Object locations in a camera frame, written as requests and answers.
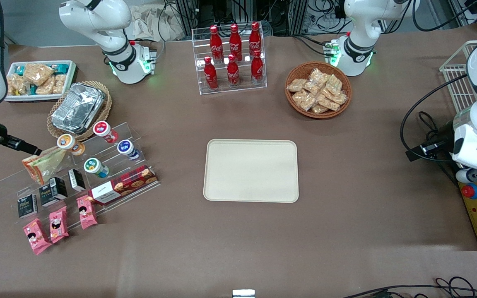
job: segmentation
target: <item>foil container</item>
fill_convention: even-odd
[[[83,134],[93,123],[106,100],[102,90],[82,83],[74,83],[65,100],[53,113],[53,125],[74,134]]]

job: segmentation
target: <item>bottle cap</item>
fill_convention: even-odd
[[[63,134],[59,136],[58,141],[56,141],[56,145],[65,150],[72,149],[75,143],[75,138],[70,134]]]
[[[106,121],[99,121],[93,126],[93,132],[100,137],[104,137],[111,132],[111,127]]]
[[[117,145],[117,151],[119,151],[119,153],[122,155],[129,155],[133,150],[134,144],[127,139],[122,140],[119,142],[119,145]]]
[[[95,174],[101,169],[101,162],[96,158],[86,160],[84,170],[90,174]]]

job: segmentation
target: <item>yogurt bottle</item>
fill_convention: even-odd
[[[93,132],[102,137],[108,143],[115,143],[119,138],[119,135],[115,130],[111,129],[111,126],[106,121],[99,121],[93,126]]]
[[[70,151],[72,155],[81,155],[86,149],[84,144],[77,142],[70,134],[63,134],[59,136],[56,144],[58,147]]]
[[[126,155],[129,160],[136,160],[140,156],[140,152],[134,147],[134,143],[127,139],[119,142],[119,145],[117,145],[117,151],[122,155]]]
[[[90,158],[86,160],[86,163],[84,164],[84,170],[90,174],[97,175],[99,178],[106,178],[110,173],[110,169],[96,158]]]

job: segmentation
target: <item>white plastic tray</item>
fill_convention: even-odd
[[[211,201],[295,202],[297,146],[292,141],[212,139],[204,197]]]
[[[71,60],[52,60],[52,61],[34,61],[34,62],[14,62],[8,68],[7,76],[16,72],[18,66],[25,66],[28,63],[39,63],[39,64],[69,64],[70,67],[67,70],[66,81],[64,83],[64,88],[62,88],[62,93],[60,94],[48,94],[48,95],[24,95],[24,96],[7,96],[5,101],[8,102],[35,102],[35,101],[52,101],[57,100],[62,97],[71,87],[71,82],[76,70],[76,64]]]

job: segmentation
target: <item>red button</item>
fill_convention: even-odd
[[[461,193],[467,198],[472,198],[476,194],[474,188],[470,185],[465,185],[464,187],[462,187]]]

